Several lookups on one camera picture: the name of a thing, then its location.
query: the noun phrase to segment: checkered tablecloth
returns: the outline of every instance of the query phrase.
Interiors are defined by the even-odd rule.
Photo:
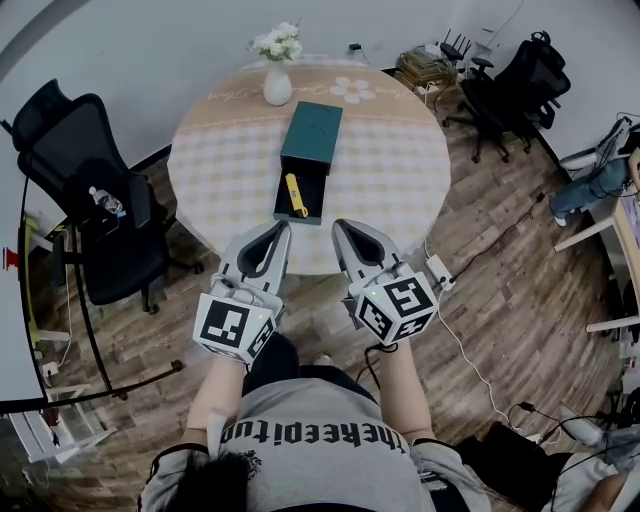
[[[265,74],[259,66],[240,71],[184,119],[169,158],[180,221],[222,254],[234,236],[273,220],[291,115],[298,101],[313,101],[344,112],[322,225],[291,224],[288,272],[339,272],[331,242],[339,218],[383,231],[403,253],[415,250],[450,185],[447,145],[429,109],[384,73],[319,58],[292,67],[293,99],[272,107],[261,95]]]

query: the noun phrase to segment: open box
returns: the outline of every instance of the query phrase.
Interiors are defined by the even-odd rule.
[[[293,211],[291,198],[289,197],[289,188],[285,176],[290,170],[282,170],[280,173],[280,183],[278,184],[278,194],[276,195],[276,205],[273,210],[273,218],[276,220],[286,220],[289,222],[300,222],[302,224],[311,224],[319,226],[322,223],[322,203],[324,201],[324,186],[326,176],[321,173],[317,174],[296,174],[298,182],[298,190],[304,206],[309,210],[309,215],[305,218],[299,217]]]

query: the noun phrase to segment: jeans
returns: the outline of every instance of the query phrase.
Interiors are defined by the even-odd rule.
[[[612,160],[602,169],[562,187],[551,199],[551,211],[558,219],[564,219],[572,210],[578,210],[608,195],[620,195],[628,180],[627,160]]]
[[[301,378],[326,380],[377,403],[366,389],[335,366],[300,366],[295,347],[277,332],[258,354],[251,372],[244,378],[242,396],[272,382]]]

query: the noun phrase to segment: white vase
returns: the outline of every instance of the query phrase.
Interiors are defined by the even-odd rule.
[[[279,107],[291,99],[293,89],[285,65],[282,62],[268,62],[269,71],[264,81],[264,99]]]

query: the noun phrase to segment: gray t-shirt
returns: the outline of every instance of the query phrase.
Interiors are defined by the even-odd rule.
[[[224,420],[211,417],[210,456],[231,451],[249,459],[252,512],[312,503],[436,512],[432,493],[447,486],[457,489],[470,511],[490,510],[481,484],[454,450],[437,442],[409,446],[382,422],[377,404],[329,382],[295,379],[263,386],[242,399],[236,423],[223,431]],[[154,464],[141,495],[143,511],[162,510],[188,453],[173,452]],[[202,464],[209,460],[204,453],[196,457]]]

